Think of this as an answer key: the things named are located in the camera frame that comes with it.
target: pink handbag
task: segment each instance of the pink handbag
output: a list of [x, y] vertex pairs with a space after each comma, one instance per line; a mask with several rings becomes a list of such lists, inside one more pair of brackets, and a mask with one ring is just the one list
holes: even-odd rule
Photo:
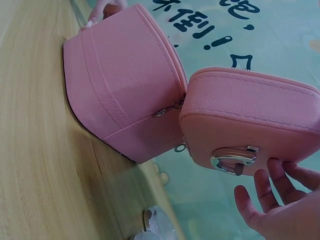
[[175, 49], [141, 4], [68, 40], [63, 54], [77, 119], [137, 163], [185, 145], [198, 165], [253, 175], [268, 158], [300, 162], [320, 149], [317, 89], [213, 67], [187, 90]]

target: light blue tablecloth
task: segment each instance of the light blue tablecloth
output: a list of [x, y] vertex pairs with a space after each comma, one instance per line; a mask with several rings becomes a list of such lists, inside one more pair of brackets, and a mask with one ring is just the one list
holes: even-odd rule
[[[175, 45], [188, 78], [203, 67], [236, 65], [320, 89], [317, 0], [128, 2], [142, 3], [151, 12]], [[202, 168], [187, 152], [169, 151], [155, 162], [160, 172], [169, 175], [165, 190], [188, 240], [263, 239], [245, 225], [233, 196], [234, 187], [242, 184], [261, 210], [252, 177], [233, 177]], [[320, 152], [301, 165], [320, 171]]]

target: silver metal clasp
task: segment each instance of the silver metal clasp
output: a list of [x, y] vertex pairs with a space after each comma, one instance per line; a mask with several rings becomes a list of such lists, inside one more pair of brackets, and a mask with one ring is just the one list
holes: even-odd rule
[[[242, 175], [245, 166], [251, 166], [257, 159], [259, 147], [247, 146], [246, 150], [240, 148], [219, 148], [210, 159], [212, 166], [227, 174]], [[234, 166], [231, 163], [223, 163], [221, 160], [237, 161]]]
[[157, 111], [154, 115], [152, 115], [152, 117], [158, 118], [158, 117], [163, 116], [164, 114], [166, 114], [167, 112], [169, 112], [172, 109], [175, 109], [175, 110], [180, 109], [180, 108], [182, 108], [184, 102], [185, 102], [185, 99], [182, 99], [180, 101], [176, 101], [171, 106], [166, 107], [164, 109], [161, 109], [160, 111]]

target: zipper pull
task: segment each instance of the zipper pull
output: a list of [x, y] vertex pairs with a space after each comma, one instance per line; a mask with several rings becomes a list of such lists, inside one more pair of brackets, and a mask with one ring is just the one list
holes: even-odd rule
[[180, 101], [176, 101], [171, 106], [166, 107], [160, 111], [157, 111], [154, 115], [152, 115], [152, 117], [158, 118], [158, 117], [163, 116], [164, 114], [166, 114], [167, 112], [169, 112], [172, 109], [175, 109], [175, 110], [180, 109], [180, 108], [182, 108], [184, 102], [185, 102], [185, 99], [182, 99]]

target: wooden surface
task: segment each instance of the wooden surface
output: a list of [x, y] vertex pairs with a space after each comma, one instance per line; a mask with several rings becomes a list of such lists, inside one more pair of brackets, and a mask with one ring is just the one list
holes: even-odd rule
[[89, 13], [85, 0], [0, 0], [1, 240], [124, 240], [159, 203], [177, 224], [152, 164], [120, 157], [66, 103], [62, 45]]

